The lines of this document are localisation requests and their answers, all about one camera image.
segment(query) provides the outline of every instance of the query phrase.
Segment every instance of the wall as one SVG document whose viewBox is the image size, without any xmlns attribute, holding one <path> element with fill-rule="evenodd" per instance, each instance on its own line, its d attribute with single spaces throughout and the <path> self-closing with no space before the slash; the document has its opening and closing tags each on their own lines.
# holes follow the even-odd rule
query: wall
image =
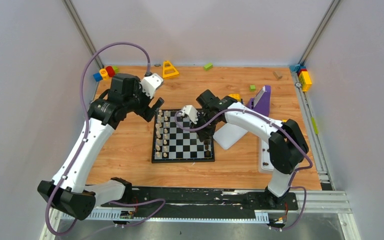
<svg viewBox="0 0 384 240">
<path fill-rule="evenodd" d="M 384 1 L 343 1 L 306 65 L 333 181 L 362 239 L 384 239 Z"/>
<path fill-rule="evenodd" d="M 73 0 L 96 48 L 118 41 L 149 51 L 152 64 L 296 64 L 331 0 Z M 145 65 L 118 47 L 104 62 Z"/>
<path fill-rule="evenodd" d="M 79 82 L 89 57 L 61 1 L 0 0 L 0 239 L 40 236 L 46 204 L 36 188 L 83 127 Z"/>
</svg>

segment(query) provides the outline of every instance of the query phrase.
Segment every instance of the blue toy block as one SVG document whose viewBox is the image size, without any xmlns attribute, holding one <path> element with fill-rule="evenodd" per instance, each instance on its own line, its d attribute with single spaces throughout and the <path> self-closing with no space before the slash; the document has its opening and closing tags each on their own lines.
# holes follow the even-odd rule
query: blue toy block
<svg viewBox="0 0 384 240">
<path fill-rule="evenodd" d="M 289 66 L 289 70 L 291 73 L 296 73 L 300 69 L 301 65 L 296 64 L 296 65 L 291 65 Z"/>
<path fill-rule="evenodd" d="M 102 76 L 101 76 L 101 74 L 100 74 L 99 72 L 95 73 L 95 74 L 93 75 L 93 78 L 94 78 L 95 81 L 97 81 L 97 82 L 99 82 L 99 81 L 102 80 Z"/>
</svg>

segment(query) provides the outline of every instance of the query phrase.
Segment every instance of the white robotic arm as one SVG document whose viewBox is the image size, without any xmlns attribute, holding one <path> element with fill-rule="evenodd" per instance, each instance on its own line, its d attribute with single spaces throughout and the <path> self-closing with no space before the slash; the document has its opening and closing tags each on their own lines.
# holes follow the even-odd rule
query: white robotic arm
<svg viewBox="0 0 384 240">
<path fill-rule="evenodd" d="M 285 128 L 288 134 L 295 138 L 294 141 L 299 142 L 298 145 L 302 146 L 302 149 L 307 153 L 309 149 L 298 124 L 293 120 L 282 122 L 259 114 L 229 96 L 219 99 L 209 90 L 202 93 L 196 100 L 202 106 L 201 111 L 187 105 L 180 112 L 183 117 L 189 116 L 192 129 L 203 126 L 218 113 L 224 112 L 208 126 L 197 131 L 199 139 L 203 141 L 212 137 L 215 133 L 216 124 L 220 121 L 238 126 L 258 136 L 261 141 L 267 143 L 266 151 L 269 153 L 269 160 L 274 166 L 267 190 L 275 198 L 284 197 L 290 188 L 289 181 L 292 173 L 304 157 L 294 146 L 291 146 L 292 144 L 288 140 L 285 141 L 285 136 L 279 133 L 273 124 Z"/>
<path fill-rule="evenodd" d="M 144 77 L 142 81 L 137 76 L 125 73 L 118 73 L 112 78 L 110 89 L 89 107 L 87 139 L 84 139 L 85 123 L 82 133 L 62 167 L 51 181 L 41 181 L 37 188 L 42 197 L 48 201 L 56 184 L 61 178 L 64 179 L 52 200 L 52 207 L 83 220 L 94 207 L 123 198 L 126 187 L 131 187 L 131 184 L 121 178 L 114 177 L 108 182 L 89 186 L 86 186 L 86 180 L 105 142 L 118 124 L 126 118 L 127 113 L 135 112 L 147 122 L 153 119 L 164 101 L 159 98 L 152 107 L 149 107 L 149 104 L 163 83 L 164 80 L 156 73 Z M 68 174 L 64 175 L 82 142 L 84 142 L 83 148 Z"/>
</svg>

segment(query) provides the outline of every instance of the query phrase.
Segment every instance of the wooden tabletop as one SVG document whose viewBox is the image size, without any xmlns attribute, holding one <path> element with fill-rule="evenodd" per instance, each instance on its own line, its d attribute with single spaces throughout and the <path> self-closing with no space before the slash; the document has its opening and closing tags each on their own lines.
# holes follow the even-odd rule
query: wooden tabletop
<svg viewBox="0 0 384 240">
<path fill-rule="evenodd" d="M 119 70 L 142 78 L 146 68 L 121 66 Z M 288 68 L 214 67 L 204 71 L 199 66 L 177 67 L 177 70 L 180 76 L 165 79 L 156 93 L 154 101 L 158 97 L 165 101 L 161 109 L 180 109 L 185 105 L 199 108 L 196 98 L 207 89 L 220 99 L 228 94 L 240 94 L 246 104 L 257 93 L 250 92 L 250 85 L 256 85 L 257 90 L 270 85 L 269 116 L 295 120 L 309 143 Z M 152 67 L 151 71 L 162 76 L 162 67 Z M 273 71 L 280 71 L 282 79 L 276 80 Z M 96 97 L 108 89 L 110 83 L 101 81 Z M 271 179 L 271 175 L 258 172 L 258 138 L 250 132 L 228 150 L 214 143 L 215 162 L 192 164 L 151 163 L 153 130 L 154 121 L 148 123 L 133 112 L 129 113 L 103 146 L 87 183 L 98 184 L 119 177 L 134 186 L 264 189 Z M 314 167 L 297 173 L 292 185 L 321 189 Z"/>
</svg>

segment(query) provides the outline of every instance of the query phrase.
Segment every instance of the yellow block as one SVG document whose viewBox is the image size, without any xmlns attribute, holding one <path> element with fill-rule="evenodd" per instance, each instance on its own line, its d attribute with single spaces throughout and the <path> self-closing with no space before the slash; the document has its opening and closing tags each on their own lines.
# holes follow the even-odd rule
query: yellow block
<svg viewBox="0 0 384 240">
<path fill-rule="evenodd" d="M 310 75 L 309 75 L 308 71 L 301 71 L 301 74 L 299 75 L 298 79 L 302 85 L 302 91 L 303 92 L 307 92 L 308 90 L 310 90 L 310 88 L 312 86 L 312 82 L 311 82 Z"/>
<path fill-rule="evenodd" d="M 105 68 L 102 68 L 101 70 L 99 70 L 99 74 L 101 75 L 102 80 L 110 79 L 110 76 L 108 76 L 108 72 Z"/>
<path fill-rule="evenodd" d="M 241 96 L 239 94 L 237 94 L 237 93 L 232 93 L 232 94 L 229 94 L 228 96 L 231 97 L 231 98 L 236 99 L 238 102 L 241 101 Z"/>
<path fill-rule="evenodd" d="M 162 63 L 162 78 L 171 79 L 179 76 L 179 71 L 173 66 L 170 61 L 164 61 Z"/>
</svg>

